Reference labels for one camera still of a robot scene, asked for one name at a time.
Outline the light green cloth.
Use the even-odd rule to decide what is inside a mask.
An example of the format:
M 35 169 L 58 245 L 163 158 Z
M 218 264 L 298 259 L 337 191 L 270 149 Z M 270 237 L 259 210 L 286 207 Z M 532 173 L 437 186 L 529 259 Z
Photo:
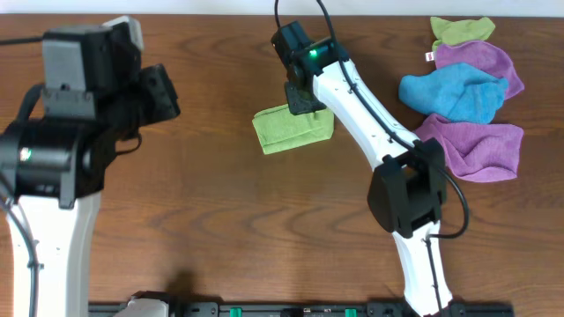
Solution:
M 252 124 L 265 155 L 331 139 L 335 115 L 324 109 L 293 115 L 287 104 L 255 114 Z

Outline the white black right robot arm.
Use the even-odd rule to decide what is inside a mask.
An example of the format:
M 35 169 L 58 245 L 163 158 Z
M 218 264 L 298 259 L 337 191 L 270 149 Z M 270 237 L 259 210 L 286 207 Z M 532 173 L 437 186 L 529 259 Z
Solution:
M 436 237 L 446 182 L 433 169 L 443 151 L 422 142 L 399 123 L 369 90 L 342 46 L 314 42 L 301 24 L 281 26 L 271 38 L 286 68 L 292 114 L 328 108 L 362 149 L 373 176 L 367 203 L 392 234 L 404 273 L 404 299 L 418 316 L 442 316 L 453 296 L 446 284 Z

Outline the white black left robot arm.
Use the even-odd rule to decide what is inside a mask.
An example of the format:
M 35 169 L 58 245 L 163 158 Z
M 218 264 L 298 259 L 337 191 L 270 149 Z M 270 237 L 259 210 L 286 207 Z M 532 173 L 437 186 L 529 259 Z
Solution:
M 45 78 L 1 135 L 1 207 L 17 316 L 85 316 L 93 228 L 117 144 L 176 118 L 164 66 L 144 67 L 139 22 L 64 26 L 41 36 Z

